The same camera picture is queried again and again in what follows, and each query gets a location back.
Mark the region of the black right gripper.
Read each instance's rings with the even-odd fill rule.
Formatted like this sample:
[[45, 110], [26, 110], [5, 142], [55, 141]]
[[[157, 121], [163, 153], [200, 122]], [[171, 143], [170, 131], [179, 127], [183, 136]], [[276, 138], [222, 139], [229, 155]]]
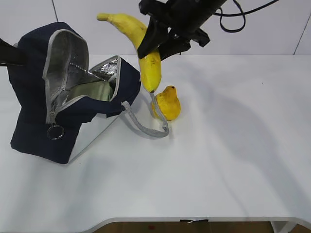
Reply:
[[209, 42], [200, 27], [225, 3], [224, 0], [142, 0], [139, 10], [149, 15], [146, 34], [137, 49], [139, 59], [159, 46], [161, 61], [188, 51], [193, 40], [204, 47]]

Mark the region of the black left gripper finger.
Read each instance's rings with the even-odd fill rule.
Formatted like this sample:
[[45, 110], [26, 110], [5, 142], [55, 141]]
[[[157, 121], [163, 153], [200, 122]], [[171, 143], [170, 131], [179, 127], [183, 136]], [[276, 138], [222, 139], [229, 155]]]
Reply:
[[26, 54], [8, 44], [4, 40], [0, 40], [0, 66], [7, 67], [7, 66], [23, 66], [27, 63], [27, 56]]

